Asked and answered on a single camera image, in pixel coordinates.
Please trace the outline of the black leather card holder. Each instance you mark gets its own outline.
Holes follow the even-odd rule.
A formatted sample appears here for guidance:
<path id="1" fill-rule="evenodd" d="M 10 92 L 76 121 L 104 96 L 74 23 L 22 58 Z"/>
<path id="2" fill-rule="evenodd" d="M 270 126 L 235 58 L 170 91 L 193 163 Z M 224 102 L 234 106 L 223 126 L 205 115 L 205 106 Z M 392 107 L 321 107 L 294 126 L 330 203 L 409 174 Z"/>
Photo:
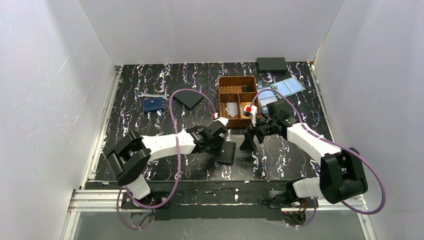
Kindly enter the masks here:
<path id="1" fill-rule="evenodd" d="M 218 164 L 232 166 L 234 163 L 236 143 L 233 141 L 224 141 L 221 149 L 217 152 L 215 161 Z"/>

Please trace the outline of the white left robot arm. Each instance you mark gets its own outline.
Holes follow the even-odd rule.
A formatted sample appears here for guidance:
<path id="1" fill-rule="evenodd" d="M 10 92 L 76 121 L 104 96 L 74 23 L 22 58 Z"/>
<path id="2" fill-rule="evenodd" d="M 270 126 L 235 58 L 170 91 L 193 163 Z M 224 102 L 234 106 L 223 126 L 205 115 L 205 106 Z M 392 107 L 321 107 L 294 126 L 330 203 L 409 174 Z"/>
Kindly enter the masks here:
<path id="1" fill-rule="evenodd" d="M 151 193 L 142 171 L 154 160 L 207 153 L 222 165 L 234 163 L 236 144 L 227 140 L 229 130 L 221 119 L 209 126 L 195 126 L 176 134 L 142 136 L 131 131 L 106 155 L 106 161 L 117 184 L 140 200 Z"/>

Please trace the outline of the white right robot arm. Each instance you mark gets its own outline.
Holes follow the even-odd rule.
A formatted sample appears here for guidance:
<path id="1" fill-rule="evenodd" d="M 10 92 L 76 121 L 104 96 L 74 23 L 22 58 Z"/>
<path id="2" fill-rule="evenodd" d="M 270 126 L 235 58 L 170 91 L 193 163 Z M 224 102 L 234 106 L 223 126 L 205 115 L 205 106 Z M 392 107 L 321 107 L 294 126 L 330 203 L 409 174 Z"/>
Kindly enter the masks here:
<path id="1" fill-rule="evenodd" d="M 299 122 L 295 116 L 284 111 L 282 104 L 281 101 L 269 103 L 268 115 L 265 116 L 257 112 L 256 106 L 245 105 L 243 115 L 250 118 L 251 124 L 243 132 L 244 141 L 240 150 L 255 151 L 257 145 L 254 138 L 261 144 L 266 136 L 278 135 L 316 161 L 319 176 L 290 181 L 285 192 L 273 196 L 272 200 L 282 198 L 287 203 L 293 203 L 314 198 L 336 204 L 366 193 L 368 183 L 359 153 L 353 148 L 344 150 L 328 143 L 306 123 Z"/>

